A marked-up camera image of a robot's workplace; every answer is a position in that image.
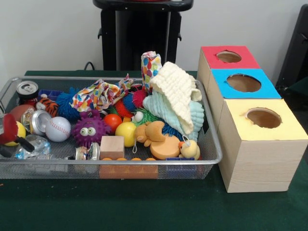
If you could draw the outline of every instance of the yellow box lid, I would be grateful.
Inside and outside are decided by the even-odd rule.
[[[244,141],[308,140],[283,99],[231,99],[225,103]]]

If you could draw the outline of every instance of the red box lid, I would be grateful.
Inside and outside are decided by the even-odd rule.
[[[246,46],[202,47],[211,69],[260,69]]]

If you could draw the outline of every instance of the orange ball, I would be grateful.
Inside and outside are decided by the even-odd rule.
[[[122,119],[117,114],[106,115],[103,120],[111,127],[111,134],[114,134],[116,128],[122,124]]]

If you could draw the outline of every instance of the white cloth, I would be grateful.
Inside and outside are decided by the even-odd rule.
[[[193,131],[193,122],[189,103],[191,100],[202,100],[194,78],[177,65],[166,62],[158,75],[151,79],[150,85],[153,90],[166,96],[185,134],[190,134]]]

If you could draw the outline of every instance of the wooden block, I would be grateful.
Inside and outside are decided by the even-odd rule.
[[[100,159],[111,158],[116,160],[124,157],[124,137],[123,136],[102,136]]]

